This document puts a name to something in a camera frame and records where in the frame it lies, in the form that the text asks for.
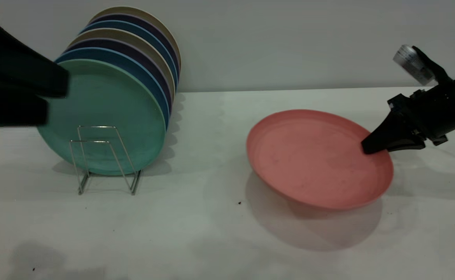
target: white table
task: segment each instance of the white table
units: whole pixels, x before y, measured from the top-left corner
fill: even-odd
[[[119,177],[79,196],[36,129],[0,129],[0,280],[455,280],[455,131],[391,153],[386,195],[342,213],[275,195],[245,156],[271,113],[324,110],[373,130],[389,98],[415,90],[179,94],[136,196]]]

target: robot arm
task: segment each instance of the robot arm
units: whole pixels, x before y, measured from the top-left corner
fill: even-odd
[[[69,73],[0,27],[0,126],[44,124],[48,103],[63,98]]]
[[[381,125],[362,141],[366,154],[384,149],[423,149],[425,140],[440,145],[446,133],[455,130],[455,80],[420,49],[403,45],[393,59],[422,85],[439,83],[428,91],[402,94],[388,100],[390,113]]]

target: metal wire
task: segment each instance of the metal wire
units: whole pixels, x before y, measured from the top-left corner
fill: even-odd
[[[112,143],[110,141],[106,141],[106,140],[82,140],[81,130],[80,130],[81,128],[115,129],[115,132],[117,133],[117,136],[119,137],[119,140],[122,144],[122,148],[124,149],[124,152],[126,153],[129,164],[130,164],[131,168],[133,169],[133,173],[135,175],[133,182],[131,184],[129,184],[128,179],[127,179],[126,175],[124,174],[124,170],[122,169],[121,163],[120,163],[119,159],[117,158],[117,154],[115,153]],[[79,127],[77,127],[77,134],[79,136],[79,140],[71,140],[69,142],[69,147],[70,147],[70,153],[72,155],[73,168],[75,168],[77,181],[79,183],[79,195],[84,193],[84,188],[86,186],[87,180],[91,176],[91,172],[89,172],[89,168],[88,168],[88,162],[86,160],[86,155],[84,153],[83,143],[108,144],[110,147],[110,150],[112,151],[112,154],[114,155],[115,161],[117,162],[117,165],[119,166],[119,170],[121,171],[122,177],[124,177],[124,180],[126,181],[126,184],[131,192],[131,195],[135,195],[136,189],[137,189],[137,183],[139,182],[139,177],[141,176],[141,170],[138,170],[138,171],[135,170],[133,162],[131,161],[131,159],[129,157],[128,151],[126,149],[126,146],[124,145],[121,134],[119,133],[119,130],[117,129],[117,127],[115,127],[115,126],[79,126]],[[75,163],[75,157],[74,157],[74,151],[72,148],[72,143],[80,143],[80,150],[82,151],[84,165],[86,167],[86,170],[85,170],[86,173],[84,174],[84,177],[82,180],[79,177],[79,172],[77,170],[77,166]]]

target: green plate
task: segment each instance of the green plate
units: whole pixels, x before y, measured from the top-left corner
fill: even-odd
[[[165,121],[151,92],[126,71],[90,59],[60,63],[70,73],[70,88],[65,99],[48,99],[49,116],[37,129],[48,146],[72,163],[70,140],[78,140],[78,126],[116,126],[129,157],[140,170],[160,153],[165,138]],[[125,174],[133,172],[115,129],[81,128],[82,140],[112,143]],[[76,165],[85,169],[78,143],[72,144]],[[84,143],[90,172],[119,175],[112,150],[104,143]]]

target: blue plate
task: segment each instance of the blue plate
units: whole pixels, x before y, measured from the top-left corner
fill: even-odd
[[[154,76],[134,59],[109,49],[80,48],[64,53],[57,58],[55,62],[60,63],[72,59],[93,59],[107,62],[135,76],[151,91],[155,99],[158,101],[158,105],[160,105],[160,109],[164,115],[165,124],[168,126],[170,113],[165,93],[160,88],[160,85]]]
[[[179,81],[179,66],[177,65],[176,62],[174,62],[174,58],[171,55],[170,50],[168,50],[168,48],[163,44],[163,42],[160,41],[159,39],[157,39],[157,37],[155,37],[148,30],[146,30],[138,25],[135,25],[133,23],[128,23],[126,21],[100,21],[98,19],[97,22],[86,26],[80,32],[80,34],[86,32],[88,30],[94,30],[97,28],[115,28],[118,30],[126,30],[127,32],[131,32],[131,33],[141,37],[148,43],[150,43],[150,45],[152,45],[155,49],[157,49],[157,51],[162,55],[162,57],[165,59],[165,61],[169,65],[169,68],[172,71],[172,75],[174,76],[174,82],[177,85],[177,83]]]
[[[130,58],[133,58],[135,61],[139,62],[144,68],[148,69],[150,73],[155,77],[158,81],[160,87],[164,90],[165,97],[167,99],[167,104],[169,105],[169,113],[172,113],[172,94],[169,90],[169,85],[165,79],[165,75],[160,71],[158,66],[153,62],[151,58],[149,58],[146,54],[142,53],[135,47],[126,44],[124,42],[120,42],[113,39],[89,39],[80,41],[72,46],[70,46],[65,53],[80,48],[88,48],[88,47],[99,47],[117,51],[124,55],[127,55]]]

